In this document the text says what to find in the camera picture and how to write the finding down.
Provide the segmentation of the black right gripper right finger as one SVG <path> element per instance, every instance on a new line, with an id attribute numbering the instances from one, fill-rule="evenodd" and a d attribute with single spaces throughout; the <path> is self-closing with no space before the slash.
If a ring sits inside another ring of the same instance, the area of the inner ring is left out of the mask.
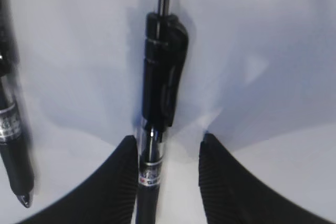
<path id="1" fill-rule="evenodd" d="M 211 133 L 200 143 L 198 186 L 207 223 L 328 223 L 261 182 Z"/>

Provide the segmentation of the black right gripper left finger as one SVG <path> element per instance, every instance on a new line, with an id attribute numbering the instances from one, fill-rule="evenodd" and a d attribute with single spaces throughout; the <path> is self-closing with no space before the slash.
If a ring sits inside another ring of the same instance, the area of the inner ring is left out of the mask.
<path id="1" fill-rule="evenodd" d="M 138 151 L 127 135 L 83 183 L 24 223 L 131 223 L 138 186 Z"/>

